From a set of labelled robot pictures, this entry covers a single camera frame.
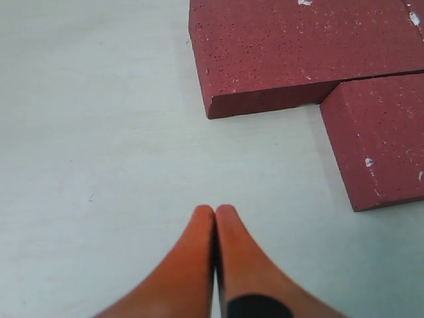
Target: white floor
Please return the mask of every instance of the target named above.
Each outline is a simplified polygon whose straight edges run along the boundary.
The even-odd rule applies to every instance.
[[[200,203],[346,314],[422,317],[424,203],[353,213],[317,106],[207,120],[187,12],[0,1],[0,317],[95,314]]]

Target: red brick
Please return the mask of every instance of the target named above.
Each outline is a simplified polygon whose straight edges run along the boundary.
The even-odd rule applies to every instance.
[[[405,8],[409,12],[411,23],[417,27],[422,39],[424,40],[424,1],[423,0],[402,0]]]
[[[321,112],[355,211],[424,199],[424,74],[340,84]]]
[[[401,0],[191,0],[209,118],[320,103],[345,79],[424,70]]]

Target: orange object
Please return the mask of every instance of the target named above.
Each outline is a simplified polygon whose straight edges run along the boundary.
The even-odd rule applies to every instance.
[[[281,272],[249,235],[233,206],[220,206],[216,218],[222,317],[345,317]]]
[[[213,292],[212,208],[193,212],[179,241],[132,292],[96,318],[207,318]]]

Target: white speck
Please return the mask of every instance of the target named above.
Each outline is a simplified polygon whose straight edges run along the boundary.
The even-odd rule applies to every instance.
[[[375,164],[375,161],[371,158],[365,158],[365,166],[367,168],[372,167]]]
[[[409,18],[411,19],[413,25],[415,25],[416,27],[419,26],[420,20],[419,20],[419,17],[417,16],[417,13],[411,12],[409,14]]]
[[[312,1],[308,1],[308,0],[297,0],[297,4],[298,5],[311,5]]]

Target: white table surface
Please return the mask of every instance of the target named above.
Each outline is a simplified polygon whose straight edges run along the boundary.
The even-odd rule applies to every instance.
[[[0,1],[0,317],[97,313],[200,203],[346,314],[424,317],[424,204],[352,212],[316,105],[207,120],[188,5]]]

